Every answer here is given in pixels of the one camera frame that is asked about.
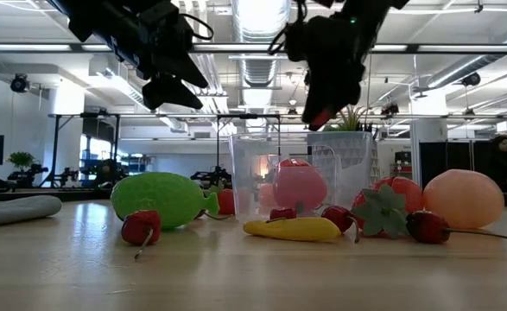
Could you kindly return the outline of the person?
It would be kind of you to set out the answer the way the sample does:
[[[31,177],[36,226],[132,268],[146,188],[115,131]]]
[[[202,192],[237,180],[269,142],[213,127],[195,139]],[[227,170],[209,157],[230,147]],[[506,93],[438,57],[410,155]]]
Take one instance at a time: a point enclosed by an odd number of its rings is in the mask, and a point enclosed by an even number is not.
[[[491,140],[488,175],[507,193],[507,136],[496,136]]]

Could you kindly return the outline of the clear plastic tub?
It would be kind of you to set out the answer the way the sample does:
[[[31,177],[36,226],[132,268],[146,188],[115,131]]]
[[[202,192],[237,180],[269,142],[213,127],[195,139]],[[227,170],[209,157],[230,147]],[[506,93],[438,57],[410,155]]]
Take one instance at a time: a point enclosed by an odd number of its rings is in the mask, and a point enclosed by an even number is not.
[[[231,137],[232,186],[238,220],[267,220],[272,209],[286,208],[279,207],[274,199],[276,169],[278,163],[286,159],[302,159],[314,166],[307,146],[307,135],[306,132],[281,133],[280,142],[277,133],[239,134]],[[328,181],[323,178],[327,184],[324,202],[313,211],[296,212],[297,216],[318,216],[324,207],[334,205],[329,200]]]

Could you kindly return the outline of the small yellow toy banana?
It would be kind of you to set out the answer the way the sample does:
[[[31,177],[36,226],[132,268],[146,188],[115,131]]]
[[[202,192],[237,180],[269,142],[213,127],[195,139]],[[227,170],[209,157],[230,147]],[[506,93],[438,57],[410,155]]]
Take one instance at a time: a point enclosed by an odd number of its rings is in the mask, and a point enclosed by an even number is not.
[[[325,218],[254,220],[243,225],[244,232],[264,238],[318,242],[337,238],[340,229]]]

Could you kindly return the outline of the green toy lime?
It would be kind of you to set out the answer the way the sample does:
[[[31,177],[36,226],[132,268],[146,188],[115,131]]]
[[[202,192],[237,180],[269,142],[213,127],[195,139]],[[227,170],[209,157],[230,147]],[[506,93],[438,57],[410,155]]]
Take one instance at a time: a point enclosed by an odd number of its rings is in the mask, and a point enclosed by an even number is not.
[[[111,204],[122,219],[139,210],[157,211],[163,230],[186,225],[203,210],[219,213],[216,194],[206,197],[191,179],[168,172],[148,172],[122,179],[111,191]]]

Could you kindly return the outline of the succulent in patterned grey pot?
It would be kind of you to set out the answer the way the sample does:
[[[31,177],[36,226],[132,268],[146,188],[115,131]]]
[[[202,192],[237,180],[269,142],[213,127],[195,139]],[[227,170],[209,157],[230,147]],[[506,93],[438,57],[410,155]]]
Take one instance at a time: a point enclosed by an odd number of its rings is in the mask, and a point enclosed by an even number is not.
[[[329,200],[346,208],[371,185],[374,138],[364,113],[364,108],[349,105],[339,113],[339,124],[307,135],[313,164],[328,181]]]

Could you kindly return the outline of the large red toy fruit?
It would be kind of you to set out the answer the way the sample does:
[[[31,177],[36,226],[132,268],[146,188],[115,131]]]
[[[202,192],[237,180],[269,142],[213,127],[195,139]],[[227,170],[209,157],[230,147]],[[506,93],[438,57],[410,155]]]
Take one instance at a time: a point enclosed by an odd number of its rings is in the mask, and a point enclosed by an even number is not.
[[[319,170],[302,159],[278,163],[273,195],[279,207],[307,213],[319,207],[327,195],[327,184]]]

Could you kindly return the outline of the red toy cherry with stem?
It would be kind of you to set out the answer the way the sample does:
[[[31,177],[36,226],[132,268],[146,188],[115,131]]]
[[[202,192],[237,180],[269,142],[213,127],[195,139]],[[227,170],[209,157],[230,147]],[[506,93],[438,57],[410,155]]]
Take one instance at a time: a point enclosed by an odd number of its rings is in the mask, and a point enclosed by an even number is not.
[[[465,233],[507,239],[507,236],[495,233],[470,229],[453,229],[441,216],[427,211],[409,213],[406,217],[406,228],[410,237],[424,244],[445,244],[450,239],[451,233]]]
[[[199,214],[194,219],[200,219],[203,216],[208,217],[209,219],[214,219],[214,220],[225,220],[225,219],[230,218],[232,215],[212,215],[212,214],[208,213],[206,210],[201,210],[199,212]]]
[[[296,217],[297,217],[296,210],[294,208],[272,209],[270,211],[267,223],[285,219],[295,219]]]
[[[161,217],[154,210],[140,210],[127,215],[121,230],[124,242],[139,246],[134,259],[137,261],[146,246],[156,244],[161,236]]]
[[[332,221],[339,228],[341,234],[353,226],[355,229],[354,243],[357,244],[360,241],[358,220],[351,211],[342,206],[329,206],[322,212],[321,217]]]

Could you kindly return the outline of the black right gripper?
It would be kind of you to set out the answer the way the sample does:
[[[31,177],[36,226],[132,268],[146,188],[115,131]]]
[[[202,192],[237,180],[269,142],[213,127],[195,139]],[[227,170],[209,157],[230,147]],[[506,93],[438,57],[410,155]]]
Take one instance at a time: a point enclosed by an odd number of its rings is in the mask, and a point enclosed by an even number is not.
[[[308,124],[323,110],[335,115],[340,108],[356,105],[365,67],[365,48],[356,17],[316,16],[285,28],[285,53],[291,61],[306,61],[310,86],[301,121]],[[337,102],[328,86],[337,86]]]

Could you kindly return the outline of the grey cloth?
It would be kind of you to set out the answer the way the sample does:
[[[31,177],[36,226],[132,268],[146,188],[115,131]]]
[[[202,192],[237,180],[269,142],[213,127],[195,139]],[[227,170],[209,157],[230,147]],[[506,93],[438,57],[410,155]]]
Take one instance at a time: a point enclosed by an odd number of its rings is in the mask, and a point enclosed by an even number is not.
[[[62,208],[62,201],[50,195],[0,201],[0,225],[53,216]]]

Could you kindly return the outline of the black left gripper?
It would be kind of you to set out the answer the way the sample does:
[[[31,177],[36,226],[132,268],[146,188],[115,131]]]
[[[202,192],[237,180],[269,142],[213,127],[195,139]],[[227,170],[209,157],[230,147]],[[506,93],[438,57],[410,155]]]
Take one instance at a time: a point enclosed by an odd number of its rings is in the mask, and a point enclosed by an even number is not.
[[[191,29],[179,9],[169,0],[121,0],[110,35],[116,55],[136,69],[140,79],[150,79],[142,88],[143,104],[153,111],[163,104],[203,107],[201,101],[179,79],[199,88],[208,82],[187,53]]]

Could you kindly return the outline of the red toy strawberry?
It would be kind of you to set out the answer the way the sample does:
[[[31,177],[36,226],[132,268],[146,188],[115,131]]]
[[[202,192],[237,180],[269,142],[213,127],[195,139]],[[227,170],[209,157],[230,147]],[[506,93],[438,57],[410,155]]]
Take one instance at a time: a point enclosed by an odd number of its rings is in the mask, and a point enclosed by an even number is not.
[[[217,192],[218,203],[219,203],[219,214],[221,215],[234,215],[235,204],[233,191],[225,188]]]
[[[388,177],[364,188],[352,203],[352,213],[366,237],[408,235],[407,216],[423,209],[421,188],[404,177]]]
[[[321,129],[329,120],[335,117],[335,113],[332,110],[325,109],[321,111],[310,123],[308,129],[311,131],[317,131]]]

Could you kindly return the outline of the toy peach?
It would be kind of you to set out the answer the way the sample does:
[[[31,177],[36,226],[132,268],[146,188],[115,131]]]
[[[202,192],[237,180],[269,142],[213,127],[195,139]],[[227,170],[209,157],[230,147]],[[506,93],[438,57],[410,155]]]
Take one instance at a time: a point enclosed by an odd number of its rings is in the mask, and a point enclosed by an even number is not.
[[[427,211],[441,216],[454,229],[477,229],[499,220],[504,194],[487,175],[449,169],[434,177],[423,190]]]

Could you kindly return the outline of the small green background plant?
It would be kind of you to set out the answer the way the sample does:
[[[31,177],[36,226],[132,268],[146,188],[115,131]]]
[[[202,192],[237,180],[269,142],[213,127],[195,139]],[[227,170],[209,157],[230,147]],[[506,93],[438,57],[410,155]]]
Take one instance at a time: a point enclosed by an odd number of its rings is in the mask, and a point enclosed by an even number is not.
[[[35,163],[35,157],[29,152],[18,151],[11,153],[7,158],[7,162],[11,163],[16,169],[25,170]]]

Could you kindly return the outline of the black room partition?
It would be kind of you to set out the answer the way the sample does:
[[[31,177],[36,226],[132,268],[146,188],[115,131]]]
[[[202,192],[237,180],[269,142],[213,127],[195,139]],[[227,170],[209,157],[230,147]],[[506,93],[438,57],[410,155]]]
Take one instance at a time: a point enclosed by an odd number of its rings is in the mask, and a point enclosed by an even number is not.
[[[434,177],[449,169],[465,169],[485,173],[491,153],[489,141],[421,142],[420,175],[425,187]]]

